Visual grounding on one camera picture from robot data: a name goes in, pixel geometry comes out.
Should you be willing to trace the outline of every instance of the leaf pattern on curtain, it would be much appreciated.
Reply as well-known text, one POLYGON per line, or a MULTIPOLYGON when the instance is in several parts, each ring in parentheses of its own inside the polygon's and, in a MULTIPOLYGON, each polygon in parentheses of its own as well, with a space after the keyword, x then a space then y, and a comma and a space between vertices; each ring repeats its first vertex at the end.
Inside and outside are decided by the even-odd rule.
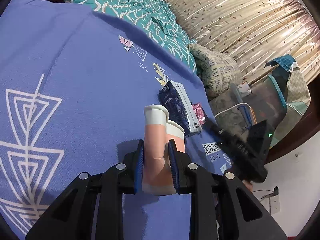
POLYGON ((285 54, 310 83, 319 70, 319 28, 297 0, 167 0, 191 39, 237 61, 250 84, 285 54))

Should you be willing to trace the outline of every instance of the turquoise comforter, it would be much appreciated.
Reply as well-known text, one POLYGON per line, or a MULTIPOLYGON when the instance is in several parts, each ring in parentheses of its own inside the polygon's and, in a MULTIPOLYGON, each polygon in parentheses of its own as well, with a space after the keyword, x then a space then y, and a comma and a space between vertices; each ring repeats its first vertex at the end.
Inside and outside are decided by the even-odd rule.
POLYGON ((193 72, 196 62, 188 44, 194 43, 162 0, 65 0, 65 2, 90 5, 92 10, 120 17, 142 28, 147 35, 175 57, 183 61, 193 72))

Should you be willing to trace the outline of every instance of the striped curtain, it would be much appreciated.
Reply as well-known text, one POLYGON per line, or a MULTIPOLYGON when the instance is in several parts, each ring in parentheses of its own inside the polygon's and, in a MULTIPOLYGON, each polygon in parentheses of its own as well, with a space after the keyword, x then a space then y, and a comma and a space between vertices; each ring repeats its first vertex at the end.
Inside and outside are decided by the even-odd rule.
POLYGON ((309 84, 320 72, 319 28, 297 0, 167 0, 190 38, 237 61, 255 83, 265 63, 292 55, 309 84))

